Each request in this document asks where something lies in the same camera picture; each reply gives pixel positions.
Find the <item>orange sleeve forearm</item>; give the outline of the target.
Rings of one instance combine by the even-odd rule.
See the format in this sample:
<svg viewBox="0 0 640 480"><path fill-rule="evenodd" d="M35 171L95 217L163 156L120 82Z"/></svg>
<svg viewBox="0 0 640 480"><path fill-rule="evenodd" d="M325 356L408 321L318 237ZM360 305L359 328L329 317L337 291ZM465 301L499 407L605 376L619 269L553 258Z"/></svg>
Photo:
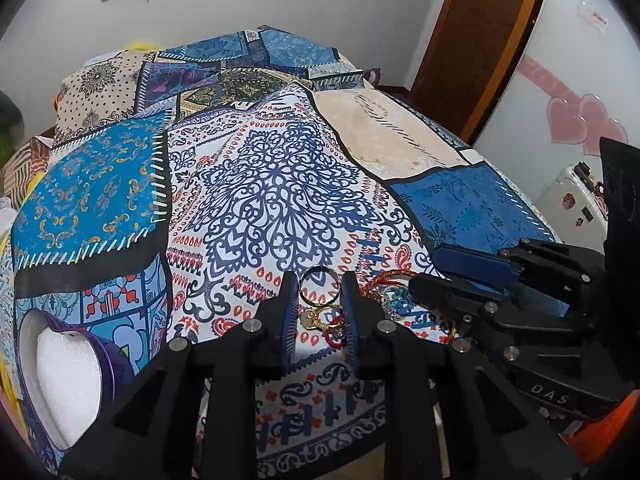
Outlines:
<svg viewBox="0 0 640 480"><path fill-rule="evenodd" d="M639 421L639 390L634 390L614 410L595 422L585 422L574 434L563 434L568 446L587 466L596 466Z"/></svg>

